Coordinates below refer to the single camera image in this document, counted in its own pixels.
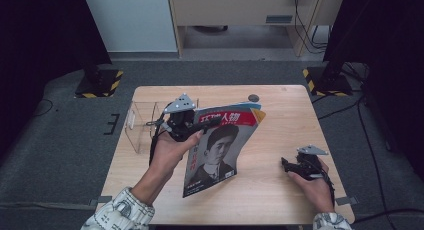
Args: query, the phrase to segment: small round object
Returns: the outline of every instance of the small round object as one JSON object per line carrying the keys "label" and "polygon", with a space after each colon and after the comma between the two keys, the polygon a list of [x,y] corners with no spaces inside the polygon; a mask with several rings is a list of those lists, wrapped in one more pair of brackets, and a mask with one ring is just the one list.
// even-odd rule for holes
{"label": "small round object", "polygon": [[256,94],[250,94],[248,97],[249,101],[251,102],[259,102],[259,96]]}

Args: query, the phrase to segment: human hand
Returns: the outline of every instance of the human hand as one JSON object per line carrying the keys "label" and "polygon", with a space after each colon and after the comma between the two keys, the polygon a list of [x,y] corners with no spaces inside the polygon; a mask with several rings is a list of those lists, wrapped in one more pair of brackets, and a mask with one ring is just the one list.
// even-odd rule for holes
{"label": "human hand", "polygon": [[160,134],[149,169],[131,189],[131,193],[141,202],[151,206],[171,178],[184,153],[196,145],[202,135],[203,130],[194,133],[185,142],[176,142],[167,132]]}
{"label": "human hand", "polygon": [[[318,158],[318,160],[321,163],[322,169],[328,173],[328,166],[320,158]],[[335,212],[331,200],[330,188],[324,179],[318,178],[307,181],[294,172],[288,172],[288,175],[300,188],[302,188],[306,198],[315,206],[318,212]]]}

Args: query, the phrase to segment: yellow and black hazard tape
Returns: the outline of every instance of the yellow and black hazard tape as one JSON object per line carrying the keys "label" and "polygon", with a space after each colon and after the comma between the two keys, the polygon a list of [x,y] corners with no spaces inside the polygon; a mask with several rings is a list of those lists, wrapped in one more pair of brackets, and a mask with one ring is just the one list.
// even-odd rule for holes
{"label": "yellow and black hazard tape", "polygon": [[309,91],[312,95],[318,95],[318,96],[339,96],[344,97],[348,96],[349,92],[344,91],[320,91],[315,88],[315,84],[312,80],[311,75],[309,74],[308,69],[303,69],[303,76],[306,79],[306,82],[308,83]]}
{"label": "yellow and black hazard tape", "polygon": [[106,92],[96,92],[93,89],[88,89],[86,92],[76,93],[75,97],[77,98],[96,98],[96,97],[110,97],[115,93],[116,88],[121,81],[122,74],[124,72],[119,70],[116,71],[116,76],[114,77],[110,89]]}

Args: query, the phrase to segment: wall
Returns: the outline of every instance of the wall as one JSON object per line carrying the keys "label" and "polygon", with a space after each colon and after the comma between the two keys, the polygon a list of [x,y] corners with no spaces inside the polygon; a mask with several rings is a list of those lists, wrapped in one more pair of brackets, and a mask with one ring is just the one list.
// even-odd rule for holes
{"label": "wall", "polygon": [[86,0],[108,52],[177,52],[168,0]]}

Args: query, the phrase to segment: person's right hand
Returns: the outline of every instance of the person's right hand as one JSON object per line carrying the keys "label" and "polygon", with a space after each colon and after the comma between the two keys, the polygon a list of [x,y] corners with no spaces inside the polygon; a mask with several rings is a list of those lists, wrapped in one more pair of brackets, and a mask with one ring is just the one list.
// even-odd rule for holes
{"label": "person's right hand", "polygon": [[[322,169],[328,173],[328,166],[320,159]],[[335,212],[328,184],[322,178],[307,181],[299,174],[288,172],[289,177],[302,188],[306,198],[315,206],[320,213]]]}

